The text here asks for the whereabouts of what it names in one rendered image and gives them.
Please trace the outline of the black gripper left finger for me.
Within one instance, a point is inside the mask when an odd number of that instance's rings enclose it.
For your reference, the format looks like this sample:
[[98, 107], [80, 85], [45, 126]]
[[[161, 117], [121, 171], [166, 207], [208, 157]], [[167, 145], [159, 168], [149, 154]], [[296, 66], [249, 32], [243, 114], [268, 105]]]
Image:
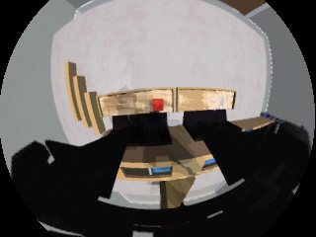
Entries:
[[83, 146], [63, 142], [45, 141], [54, 159], [74, 167], [79, 177], [88, 183], [102, 198], [111, 198], [118, 176], [123, 151], [130, 138], [129, 126]]

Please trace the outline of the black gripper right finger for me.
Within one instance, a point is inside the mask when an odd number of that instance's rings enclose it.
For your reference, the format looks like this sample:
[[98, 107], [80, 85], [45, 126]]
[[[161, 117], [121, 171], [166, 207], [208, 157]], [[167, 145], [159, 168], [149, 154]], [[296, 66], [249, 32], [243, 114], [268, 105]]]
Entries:
[[264, 138], [276, 133], [277, 121], [268, 123], [268, 126], [258, 126], [256, 130], [242, 131], [229, 127], [210, 125], [208, 122], [197, 122], [197, 130], [202, 141], [212, 154], [217, 166], [228, 186], [242, 181], [241, 174], [256, 157]]

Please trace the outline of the tan flat bar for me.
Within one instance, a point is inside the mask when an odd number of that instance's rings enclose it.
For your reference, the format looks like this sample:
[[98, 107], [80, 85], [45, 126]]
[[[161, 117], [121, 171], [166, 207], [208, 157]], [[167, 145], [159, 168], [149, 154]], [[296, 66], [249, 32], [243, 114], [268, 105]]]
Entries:
[[[74, 78], [74, 76], [72, 76]], [[83, 119], [84, 127], [90, 127], [92, 126], [91, 124], [91, 119], [90, 119], [90, 114], [88, 114], [87, 110], [87, 103], [86, 99], [84, 99], [84, 94], [87, 92], [87, 87], [86, 87], [86, 82], [84, 82], [86, 78], [82, 75], [75, 76], [74, 78], [74, 88], [75, 88], [75, 96], [76, 96], [76, 103], [78, 103], [79, 107], [79, 115], [80, 118]]]

